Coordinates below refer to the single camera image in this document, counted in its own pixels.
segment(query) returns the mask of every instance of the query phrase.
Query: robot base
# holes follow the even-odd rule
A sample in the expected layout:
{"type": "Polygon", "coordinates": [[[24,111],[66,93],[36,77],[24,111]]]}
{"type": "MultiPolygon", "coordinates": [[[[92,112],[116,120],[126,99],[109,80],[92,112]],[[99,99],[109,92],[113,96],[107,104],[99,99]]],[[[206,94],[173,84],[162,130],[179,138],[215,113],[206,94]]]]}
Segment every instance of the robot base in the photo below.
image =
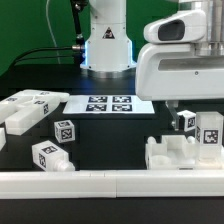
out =
{"type": "Polygon", "coordinates": [[[126,78],[128,76],[135,75],[136,68],[129,68],[120,72],[102,72],[102,71],[93,71],[89,69],[81,69],[83,75],[87,75],[93,78],[100,79],[116,79],[116,78],[126,78]]]}

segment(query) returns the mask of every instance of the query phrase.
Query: marker grid paper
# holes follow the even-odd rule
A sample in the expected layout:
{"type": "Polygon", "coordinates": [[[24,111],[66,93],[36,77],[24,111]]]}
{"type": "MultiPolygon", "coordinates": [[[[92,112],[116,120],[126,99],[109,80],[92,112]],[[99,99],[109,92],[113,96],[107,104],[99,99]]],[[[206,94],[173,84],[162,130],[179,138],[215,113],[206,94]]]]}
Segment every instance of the marker grid paper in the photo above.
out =
{"type": "Polygon", "coordinates": [[[151,101],[134,95],[70,96],[64,114],[154,114],[151,101]]]}

